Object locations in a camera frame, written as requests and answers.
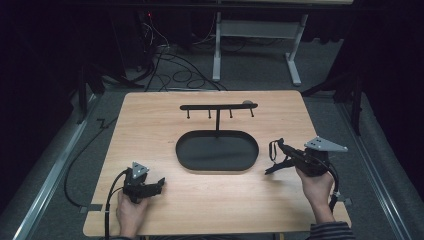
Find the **white desk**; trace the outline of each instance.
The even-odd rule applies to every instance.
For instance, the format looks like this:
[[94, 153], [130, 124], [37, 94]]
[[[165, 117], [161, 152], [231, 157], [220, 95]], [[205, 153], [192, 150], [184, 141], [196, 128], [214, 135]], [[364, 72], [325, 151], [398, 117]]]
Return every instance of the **white desk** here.
[[[226, 0], [218, 0], [218, 2], [224, 3]], [[239, 0], [236, 2], [348, 5], [352, 4], [353, 0]], [[221, 13], [218, 12], [216, 16], [216, 39], [212, 79], [214, 81], [219, 81], [221, 79], [221, 37], [284, 38], [293, 40], [292, 50], [289, 53], [285, 53], [285, 59], [293, 84], [295, 86], [300, 86], [301, 81], [294, 58], [302, 38], [307, 19], [308, 15], [303, 14], [298, 22], [234, 21], [222, 19]]]

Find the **gray metal bracket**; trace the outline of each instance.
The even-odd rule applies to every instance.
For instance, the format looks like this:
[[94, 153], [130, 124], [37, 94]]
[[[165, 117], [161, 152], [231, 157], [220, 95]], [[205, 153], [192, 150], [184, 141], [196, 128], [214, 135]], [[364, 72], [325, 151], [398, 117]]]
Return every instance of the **gray metal bracket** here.
[[317, 151], [328, 151], [328, 152], [347, 152], [348, 150], [347, 147], [340, 146], [338, 144], [330, 142], [319, 136], [305, 143], [305, 147], [311, 148]]
[[133, 179], [137, 179], [138, 177], [142, 176], [143, 174], [147, 173], [149, 169], [139, 163], [133, 162]]

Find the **black oval tray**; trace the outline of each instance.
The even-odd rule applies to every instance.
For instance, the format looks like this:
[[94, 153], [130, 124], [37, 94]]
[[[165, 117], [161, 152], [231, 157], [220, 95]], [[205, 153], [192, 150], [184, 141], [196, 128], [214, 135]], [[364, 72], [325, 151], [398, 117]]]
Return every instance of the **black oval tray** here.
[[233, 130], [187, 132], [176, 145], [178, 161], [197, 171], [243, 171], [255, 164], [259, 147], [249, 134]]

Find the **wooden tabletop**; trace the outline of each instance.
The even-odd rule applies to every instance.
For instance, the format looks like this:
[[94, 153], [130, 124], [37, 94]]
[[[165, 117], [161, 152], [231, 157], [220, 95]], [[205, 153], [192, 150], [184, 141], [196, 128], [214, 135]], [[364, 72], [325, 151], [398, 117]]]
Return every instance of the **wooden tabletop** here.
[[[249, 110], [221, 112], [222, 130], [240, 130], [259, 145], [256, 163], [243, 172], [196, 172], [177, 160], [178, 139], [193, 130], [215, 129], [215, 116], [207, 111], [180, 110], [188, 104], [257, 103]], [[115, 177], [136, 161], [150, 169], [146, 183], [166, 178], [161, 195], [152, 197], [142, 235], [222, 234], [308, 231], [314, 215], [302, 192], [294, 168], [264, 175], [272, 166], [268, 144], [283, 137], [298, 149], [316, 137], [305, 104], [297, 91], [168, 92], [129, 93], [124, 100], [92, 204], [102, 211], [88, 213], [84, 233], [104, 235], [104, 204]], [[277, 161], [283, 160], [278, 152]], [[123, 185], [123, 178], [117, 187]], [[119, 233], [112, 197], [110, 232]], [[337, 203], [335, 218], [347, 221], [343, 203]]]

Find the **sleeve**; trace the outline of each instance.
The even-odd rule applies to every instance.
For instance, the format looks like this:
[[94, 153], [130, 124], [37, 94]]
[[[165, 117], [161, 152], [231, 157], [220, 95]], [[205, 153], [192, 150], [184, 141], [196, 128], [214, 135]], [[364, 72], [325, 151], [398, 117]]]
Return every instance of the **sleeve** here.
[[355, 239], [352, 229], [346, 222], [329, 222], [311, 225], [310, 240]]
[[131, 238], [127, 238], [127, 237], [112, 237], [110, 239], [111, 240], [132, 240]]

